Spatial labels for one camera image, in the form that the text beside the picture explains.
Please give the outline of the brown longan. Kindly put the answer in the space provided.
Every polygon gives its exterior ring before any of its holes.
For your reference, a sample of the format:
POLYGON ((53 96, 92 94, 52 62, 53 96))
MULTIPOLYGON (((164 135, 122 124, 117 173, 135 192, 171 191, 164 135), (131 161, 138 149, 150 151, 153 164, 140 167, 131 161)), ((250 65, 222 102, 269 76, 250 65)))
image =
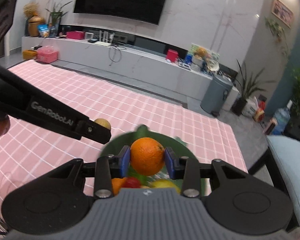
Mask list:
POLYGON ((108 130, 111 130, 111 124, 108 120, 106 119, 103 119, 103 118, 98 118, 98 119, 95 119, 94 122, 96 124, 99 124, 105 128, 107 128, 108 130))

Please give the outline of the orange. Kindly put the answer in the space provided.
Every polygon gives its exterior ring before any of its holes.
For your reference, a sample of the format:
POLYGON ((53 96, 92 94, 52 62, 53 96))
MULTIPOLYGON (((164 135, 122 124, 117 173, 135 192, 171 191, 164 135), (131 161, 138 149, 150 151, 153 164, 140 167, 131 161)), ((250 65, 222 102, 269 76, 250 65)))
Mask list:
POLYGON ((127 177, 125 177, 125 178, 113 178, 111 180, 111 184, 112 184, 112 188, 113 188, 113 194, 115 196, 119 193, 119 191, 121 190, 121 188, 125 184, 126 180, 127 180, 127 177))
POLYGON ((138 174, 153 176, 164 166, 165 148, 156 140, 144 137, 130 147, 130 164, 138 174))

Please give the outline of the green colander bowl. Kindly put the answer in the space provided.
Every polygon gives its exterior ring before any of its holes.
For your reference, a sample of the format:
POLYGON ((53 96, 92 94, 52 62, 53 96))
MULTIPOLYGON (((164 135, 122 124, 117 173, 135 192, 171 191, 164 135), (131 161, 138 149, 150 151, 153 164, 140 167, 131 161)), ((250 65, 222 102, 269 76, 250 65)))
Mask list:
POLYGON ((116 196, 122 189, 175 189, 188 198, 204 193, 207 165, 177 139, 141 125, 111 141, 96 162, 94 190, 116 196))

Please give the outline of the yellow-green pear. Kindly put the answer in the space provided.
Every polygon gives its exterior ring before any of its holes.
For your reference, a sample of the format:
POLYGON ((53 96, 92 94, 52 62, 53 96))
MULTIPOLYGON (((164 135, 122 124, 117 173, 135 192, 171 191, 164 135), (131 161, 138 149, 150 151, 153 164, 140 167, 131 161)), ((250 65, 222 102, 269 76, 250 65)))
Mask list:
POLYGON ((166 180, 166 179, 158 179, 158 180, 152 181, 149 183, 149 187, 154 188, 154 189, 173 188, 176 190, 176 192, 178 194, 180 194, 180 192, 181 192, 180 188, 177 185, 175 185, 175 183, 173 183, 170 180, 166 180))

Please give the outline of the red tomato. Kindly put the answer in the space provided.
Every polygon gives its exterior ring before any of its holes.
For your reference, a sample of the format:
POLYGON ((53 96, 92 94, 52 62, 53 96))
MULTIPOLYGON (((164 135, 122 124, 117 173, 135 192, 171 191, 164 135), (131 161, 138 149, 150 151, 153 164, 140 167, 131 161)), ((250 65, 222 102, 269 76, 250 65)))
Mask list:
POLYGON ((135 177, 128 177, 121 186, 122 188, 138 189, 141 187, 141 182, 135 177))

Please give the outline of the pink plastic basket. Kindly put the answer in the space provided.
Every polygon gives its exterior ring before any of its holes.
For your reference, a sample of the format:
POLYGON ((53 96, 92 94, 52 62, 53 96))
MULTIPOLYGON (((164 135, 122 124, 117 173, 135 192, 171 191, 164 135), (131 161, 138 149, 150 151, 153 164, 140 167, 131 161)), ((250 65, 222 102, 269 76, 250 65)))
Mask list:
POLYGON ((58 50, 53 46, 40 47, 37 50, 37 61, 52 63, 58 60, 58 50))

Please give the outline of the pink checkered tablecloth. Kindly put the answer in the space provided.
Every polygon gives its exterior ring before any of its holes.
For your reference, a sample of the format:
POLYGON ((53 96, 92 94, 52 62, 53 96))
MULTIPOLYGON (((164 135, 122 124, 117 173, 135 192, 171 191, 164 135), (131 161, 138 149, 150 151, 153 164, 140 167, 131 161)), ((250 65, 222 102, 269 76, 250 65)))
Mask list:
MULTIPOLYGON (((33 60, 11 72, 91 119, 108 120, 113 137, 146 125, 153 132, 180 138, 202 163, 219 158, 247 168, 232 128, 223 121, 33 60)), ((95 161, 102 150, 89 139, 74 140, 15 118, 10 122, 0 139, 0 212, 6 195, 17 187, 71 159, 95 161)))

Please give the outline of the white wifi router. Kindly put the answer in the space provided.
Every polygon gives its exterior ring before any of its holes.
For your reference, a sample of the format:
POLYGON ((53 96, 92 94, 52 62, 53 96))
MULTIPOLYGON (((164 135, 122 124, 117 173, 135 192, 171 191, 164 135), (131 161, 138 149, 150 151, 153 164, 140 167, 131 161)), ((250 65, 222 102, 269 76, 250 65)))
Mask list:
POLYGON ((95 44, 99 46, 109 47, 111 46, 115 33, 110 33, 108 31, 99 31, 98 37, 96 38, 95 44))

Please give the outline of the pink box on console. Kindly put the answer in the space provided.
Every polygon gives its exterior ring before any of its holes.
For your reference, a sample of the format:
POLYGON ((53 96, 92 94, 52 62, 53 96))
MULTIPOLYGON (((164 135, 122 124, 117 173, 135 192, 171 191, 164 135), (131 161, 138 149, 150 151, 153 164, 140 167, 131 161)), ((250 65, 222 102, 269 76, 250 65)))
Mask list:
POLYGON ((83 40, 85 38, 85 32, 83 31, 68 31, 66 38, 73 40, 83 40))

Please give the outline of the white plastic bag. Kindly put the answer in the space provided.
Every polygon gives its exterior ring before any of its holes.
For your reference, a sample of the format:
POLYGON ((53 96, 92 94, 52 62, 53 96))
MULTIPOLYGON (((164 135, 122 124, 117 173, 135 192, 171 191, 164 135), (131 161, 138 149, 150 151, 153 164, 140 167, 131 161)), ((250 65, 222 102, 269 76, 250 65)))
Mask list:
POLYGON ((258 100, 255 96, 247 99, 247 103, 242 110, 242 115, 252 118, 258 110, 258 100))

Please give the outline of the red box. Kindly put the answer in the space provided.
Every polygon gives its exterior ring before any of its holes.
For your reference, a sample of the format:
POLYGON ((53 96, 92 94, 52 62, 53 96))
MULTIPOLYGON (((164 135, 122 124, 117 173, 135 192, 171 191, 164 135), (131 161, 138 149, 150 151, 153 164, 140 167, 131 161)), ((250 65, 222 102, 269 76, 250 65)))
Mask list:
POLYGON ((168 49, 166 54, 166 61, 169 63, 176 63, 178 61, 178 52, 172 49, 168 49))

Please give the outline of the water jug bottle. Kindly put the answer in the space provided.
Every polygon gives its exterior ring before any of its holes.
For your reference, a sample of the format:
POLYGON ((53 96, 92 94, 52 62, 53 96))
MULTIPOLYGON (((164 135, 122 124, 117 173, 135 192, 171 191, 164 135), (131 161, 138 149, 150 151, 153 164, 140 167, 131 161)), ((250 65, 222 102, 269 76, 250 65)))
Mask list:
POLYGON ((289 100, 285 107, 277 109, 274 113, 273 118, 277 121, 277 124, 272 132, 273 135, 281 135, 284 132, 290 120, 290 109, 292 105, 292 100, 289 100))

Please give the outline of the teddy bear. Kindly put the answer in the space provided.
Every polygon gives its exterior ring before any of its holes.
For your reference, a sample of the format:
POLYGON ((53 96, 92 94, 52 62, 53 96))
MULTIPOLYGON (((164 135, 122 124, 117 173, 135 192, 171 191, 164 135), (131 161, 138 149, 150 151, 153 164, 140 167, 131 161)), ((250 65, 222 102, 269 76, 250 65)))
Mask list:
POLYGON ((203 59, 206 55, 207 55, 207 50, 203 47, 198 47, 194 52, 194 56, 197 58, 201 57, 203 59))

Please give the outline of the hanging vine plant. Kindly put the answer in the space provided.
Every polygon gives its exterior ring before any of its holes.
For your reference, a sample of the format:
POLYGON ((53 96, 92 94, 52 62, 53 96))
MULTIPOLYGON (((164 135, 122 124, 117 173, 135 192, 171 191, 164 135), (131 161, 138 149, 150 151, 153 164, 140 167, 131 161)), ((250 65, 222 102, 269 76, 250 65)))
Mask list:
POLYGON ((272 19, 265 17, 265 25, 270 30, 273 37, 275 37, 275 42, 280 45, 281 54, 289 61, 290 48, 287 43, 286 33, 283 27, 279 23, 272 19))

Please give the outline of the framed wall picture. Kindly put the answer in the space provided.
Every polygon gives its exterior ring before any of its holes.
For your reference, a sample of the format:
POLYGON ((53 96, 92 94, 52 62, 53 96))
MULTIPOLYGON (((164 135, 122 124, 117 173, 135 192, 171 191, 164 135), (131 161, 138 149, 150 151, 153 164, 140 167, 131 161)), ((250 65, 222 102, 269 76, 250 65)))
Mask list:
POLYGON ((294 21, 294 14, 280 0, 273 0, 271 13, 281 20, 288 28, 291 28, 294 21))

